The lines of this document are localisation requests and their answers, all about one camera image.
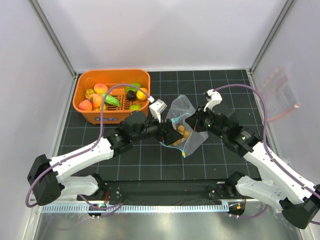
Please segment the brown longan bunch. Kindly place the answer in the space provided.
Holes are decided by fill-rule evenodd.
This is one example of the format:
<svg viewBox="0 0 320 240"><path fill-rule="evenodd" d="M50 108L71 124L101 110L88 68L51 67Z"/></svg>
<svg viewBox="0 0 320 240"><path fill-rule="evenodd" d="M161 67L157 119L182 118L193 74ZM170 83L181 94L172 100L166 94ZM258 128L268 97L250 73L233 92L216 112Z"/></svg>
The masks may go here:
<svg viewBox="0 0 320 240"><path fill-rule="evenodd" d="M177 141L175 141L170 146L177 146L177 145L185 142L190 137L190 132L183 125L179 125L176 128L176 130L182 135L182 137L180 139L178 139Z"/></svg>

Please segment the clear zip top bag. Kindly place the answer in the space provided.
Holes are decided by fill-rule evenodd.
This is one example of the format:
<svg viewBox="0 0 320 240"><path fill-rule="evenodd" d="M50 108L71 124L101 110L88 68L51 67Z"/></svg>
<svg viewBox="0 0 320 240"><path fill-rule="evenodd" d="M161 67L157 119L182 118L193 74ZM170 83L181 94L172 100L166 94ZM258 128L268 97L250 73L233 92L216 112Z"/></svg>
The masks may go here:
<svg viewBox="0 0 320 240"><path fill-rule="evenodd" d="M166 115L166 119L171 120L174 129L179 125L183 125L190 132L190 136L185 142L177 146L165 145L164 143L160 144L167 148L179 150L184 158L193 154L209 137L209 134L206 131L196 132L185 122L185 119L195 112L196 110L187 96L181 94L173 100Z"/></svg>

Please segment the green pear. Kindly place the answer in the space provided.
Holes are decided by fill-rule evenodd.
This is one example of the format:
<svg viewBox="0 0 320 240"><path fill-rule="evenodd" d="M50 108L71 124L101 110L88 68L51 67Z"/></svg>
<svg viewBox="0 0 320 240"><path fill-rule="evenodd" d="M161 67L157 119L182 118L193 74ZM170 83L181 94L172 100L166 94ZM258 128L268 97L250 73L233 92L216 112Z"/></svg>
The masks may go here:
<svg viewBox="0 0 320 240"><path fill-rule="evenodd" d="M129 107L129 110L130 111L138 111L142 108L142 105L141 104L133 104Z"/></svg>

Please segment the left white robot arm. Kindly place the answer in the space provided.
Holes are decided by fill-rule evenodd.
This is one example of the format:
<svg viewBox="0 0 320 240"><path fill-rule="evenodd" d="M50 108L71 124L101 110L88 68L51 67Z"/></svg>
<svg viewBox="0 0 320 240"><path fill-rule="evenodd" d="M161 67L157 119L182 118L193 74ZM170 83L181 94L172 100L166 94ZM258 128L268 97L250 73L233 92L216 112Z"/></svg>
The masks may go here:
<svg viewBox="0 0 320 240"><path fill-rule="evenodd" d="M101 200L107 186L97 174L74 174L100 161L112 159L130 150L134 142L155 138L171 145L183 138L171 120L148 120L141 111L134 111L119 127L105 132L93 143L61 156L38 156L27 175L30 184L28 194L33 194L39 206L48 205L59 197L82 195Z"/></svg>

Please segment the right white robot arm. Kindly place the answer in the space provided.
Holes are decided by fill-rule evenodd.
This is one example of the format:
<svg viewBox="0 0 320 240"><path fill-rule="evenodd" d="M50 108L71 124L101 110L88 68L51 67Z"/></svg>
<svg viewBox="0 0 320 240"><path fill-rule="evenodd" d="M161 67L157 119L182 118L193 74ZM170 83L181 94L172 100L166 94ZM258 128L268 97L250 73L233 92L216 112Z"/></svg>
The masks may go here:
<svg viewBox="0 0 320 240"><path fill-rule="evenodd" d="M305 179L281 160L253 130L241 126L234 110L223 104L211 110L198 108L185 122L195 131L208 131L221 138L228 150L263 170L273 185L255 181L235 172L228 178L225 192L257 199L281 210L283 217L305 229L320 210L320 187Z"/></svg>

